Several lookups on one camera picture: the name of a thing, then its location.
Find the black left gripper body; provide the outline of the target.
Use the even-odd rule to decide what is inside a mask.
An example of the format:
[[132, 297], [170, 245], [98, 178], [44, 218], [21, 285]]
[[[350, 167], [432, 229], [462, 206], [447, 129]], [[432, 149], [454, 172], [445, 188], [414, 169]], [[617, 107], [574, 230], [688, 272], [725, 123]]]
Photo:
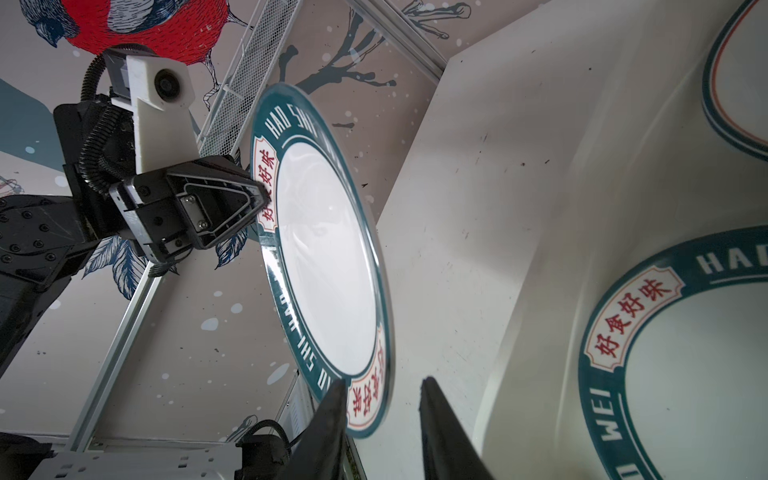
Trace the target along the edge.
[[153, 264], [173, 263], [195, 247], [195, 229], [182, 206], [192, 182], [180, 170], [158, 170], [109, 187], [127, 228]]

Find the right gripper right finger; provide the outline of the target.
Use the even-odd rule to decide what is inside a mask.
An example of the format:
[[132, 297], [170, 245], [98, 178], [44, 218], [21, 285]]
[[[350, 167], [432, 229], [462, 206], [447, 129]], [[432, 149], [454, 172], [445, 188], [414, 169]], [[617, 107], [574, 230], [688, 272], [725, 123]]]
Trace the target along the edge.
[[434, 377], [421, 384], [419, 416], [427, 480], [492, 479]]

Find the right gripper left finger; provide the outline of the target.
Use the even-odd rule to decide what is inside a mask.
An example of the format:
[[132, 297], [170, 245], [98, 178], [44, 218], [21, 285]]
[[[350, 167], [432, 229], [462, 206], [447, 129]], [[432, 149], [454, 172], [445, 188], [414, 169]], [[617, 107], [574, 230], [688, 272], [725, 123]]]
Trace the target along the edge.
[[291, 479], [339, 479], [347, 424], [347, 386], [334, 381], [290, 461]]

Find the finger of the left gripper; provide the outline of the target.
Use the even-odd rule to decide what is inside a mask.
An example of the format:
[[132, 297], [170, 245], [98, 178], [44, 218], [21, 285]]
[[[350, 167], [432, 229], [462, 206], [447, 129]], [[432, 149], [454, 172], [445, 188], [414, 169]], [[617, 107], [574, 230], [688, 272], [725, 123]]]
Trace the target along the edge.
[[208, 156], [167, 170], [195, 249], [210, 249], [256, 220], [270, 202], [267, 187], [228, 156]]

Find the green ring plate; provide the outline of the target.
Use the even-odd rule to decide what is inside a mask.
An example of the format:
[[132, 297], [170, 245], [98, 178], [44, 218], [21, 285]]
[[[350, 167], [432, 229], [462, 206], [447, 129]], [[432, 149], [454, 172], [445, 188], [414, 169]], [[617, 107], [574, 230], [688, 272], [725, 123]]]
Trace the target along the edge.
[[581, 340], [586, 427], [611, 479], [767, 475], [767, 230], [664, 250], [621, 277]]
[[270, 196], [255, 230], [278, 318], [322, 400], [347, 389], [346, 431], [372, 436], [392, 401], [396, 346], [381, 243], [352, 165], [311, 99], [279, 83], [259, 99], [252, 173]]

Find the orange sunburst plate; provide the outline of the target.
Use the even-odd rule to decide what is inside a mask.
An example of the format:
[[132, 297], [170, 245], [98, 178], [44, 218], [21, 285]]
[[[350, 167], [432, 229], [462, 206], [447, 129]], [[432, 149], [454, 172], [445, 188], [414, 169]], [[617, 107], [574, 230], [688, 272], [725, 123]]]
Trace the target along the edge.
[[744, 1], [711, 47], [702, 76], [702, 106], [728, 144], [767, 159], [767, 3]]

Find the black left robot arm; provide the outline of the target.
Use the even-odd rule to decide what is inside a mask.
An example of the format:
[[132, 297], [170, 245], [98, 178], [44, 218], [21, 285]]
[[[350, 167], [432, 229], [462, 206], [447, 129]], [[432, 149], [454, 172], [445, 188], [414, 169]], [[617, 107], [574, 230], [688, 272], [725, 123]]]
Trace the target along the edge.
[[3, 370], [104, 240], [127, 240], [158, 276], [191, 250], [234, 237], [270, 201], [266, 186], [228, 155], [127, 175], [117, 158], [129, 151], [133, 121], [104, 99], [61, 105], [54, 119], [72, 195], [1, 200]]

